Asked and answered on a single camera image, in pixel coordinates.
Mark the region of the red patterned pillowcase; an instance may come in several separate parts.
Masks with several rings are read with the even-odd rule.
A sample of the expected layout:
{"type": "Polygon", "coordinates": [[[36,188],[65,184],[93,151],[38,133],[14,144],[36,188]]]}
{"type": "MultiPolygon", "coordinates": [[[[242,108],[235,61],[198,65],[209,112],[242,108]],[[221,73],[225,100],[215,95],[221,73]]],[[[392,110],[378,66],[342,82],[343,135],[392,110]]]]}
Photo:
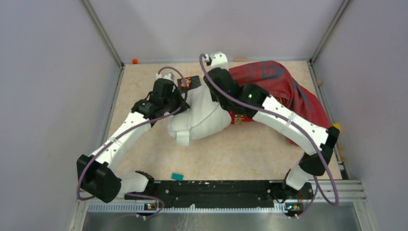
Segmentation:
{"type": "Polygon", "coordinates": [[[239,85],[259,85],[302,118],[324,128],[331,127],[315,90],[309,91],[298,83],[283,64],[276,61],[254,62],[232,67],[229,72],[239,85]]]}

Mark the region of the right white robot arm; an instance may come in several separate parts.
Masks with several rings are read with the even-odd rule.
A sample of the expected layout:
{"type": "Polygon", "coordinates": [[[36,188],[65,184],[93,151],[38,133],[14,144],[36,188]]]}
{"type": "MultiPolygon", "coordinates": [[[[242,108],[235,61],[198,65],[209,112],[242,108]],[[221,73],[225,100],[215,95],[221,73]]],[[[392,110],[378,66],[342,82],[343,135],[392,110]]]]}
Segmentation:
{"type": "Polygon", "coordinates": [[[240,86],[226,69],[218,67],[204,74],[212,99],[222,109],[267,125],[303,149],[302,158],[289,170],[282,185],[286,197],[295,198],[308,180],[328,172],[339,129],[313,124],[256,84],[240,86]]]}

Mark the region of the white pillow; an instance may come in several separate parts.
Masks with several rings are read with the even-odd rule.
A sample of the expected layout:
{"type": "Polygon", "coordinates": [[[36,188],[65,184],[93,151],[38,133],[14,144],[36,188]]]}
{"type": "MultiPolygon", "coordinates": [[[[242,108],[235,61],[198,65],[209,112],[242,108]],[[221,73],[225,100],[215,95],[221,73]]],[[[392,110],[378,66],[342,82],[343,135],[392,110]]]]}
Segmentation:
{"type": "Polygon", "coordinates": [[[216,134],[231,124],[231,116],[212,101],[206,85],[188,91],[190,109],[173,116],[166,129],[177,145],[188,146],[191,141],[216,134]]]}

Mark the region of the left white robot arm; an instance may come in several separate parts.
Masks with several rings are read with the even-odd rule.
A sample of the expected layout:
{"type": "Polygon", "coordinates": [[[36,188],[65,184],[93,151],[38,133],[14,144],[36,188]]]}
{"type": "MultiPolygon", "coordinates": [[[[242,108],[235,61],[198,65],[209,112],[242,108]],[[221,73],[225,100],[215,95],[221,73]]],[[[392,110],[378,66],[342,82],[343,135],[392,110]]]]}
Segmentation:
{"type": "Polygon", "coordinates": [[[137,101],[121,126],[98,149],[89,155],[81,155],[76,162],[79,200],[84,190],[90,198],[105,203],[113,201],[122,188],[122,180],[115,175],[118,164],[136,141],[156,122],[186,111],[187,97],[182,96],[173,79],[158,78],[146,98],[137,101]]]}

